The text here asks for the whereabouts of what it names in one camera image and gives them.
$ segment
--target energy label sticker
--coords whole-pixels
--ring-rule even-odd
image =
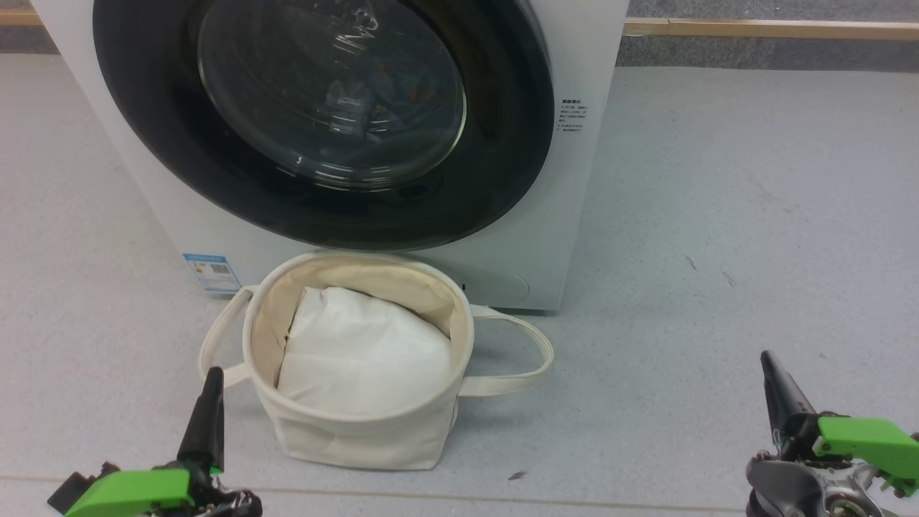
[[[242,287],[226,257],[189,253],[183,253],[182,256],[191,270],[195,271],[201,287],[208,293],[236,293]]]

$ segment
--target white cloth bundle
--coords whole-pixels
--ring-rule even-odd
[[[342,287],[307,287],[278,391],[307,408],[384,415],[435,393],[450,371],[449,338],[408,309]]]

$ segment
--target front-loading washing machine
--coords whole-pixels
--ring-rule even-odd
[[[555,309],[628,0],[33,0],[202,287],[318,247]]]

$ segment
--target glass door window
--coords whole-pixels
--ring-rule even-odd
[[[198,67],[244,140],[332,189],[424,175],[466,119],[452,56],[395,0],[217,0],[200,26]]]

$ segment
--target gray floor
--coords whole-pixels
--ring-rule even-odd
[[[0,499],[51,515],[75,469],[175,454],[223,302],[60,58],[0,70]],[[260,490],[269,517],[740,514],[769,443],[765,348],[818,408],[919,430],[917,91],[919,75],[618,70],[563,309],[530,318],[556,345],[550,374],[465,403],[416,473],[288,459],[243,385],[224,481]],[[520,368],[513,334],[477,332],[473,373]]]

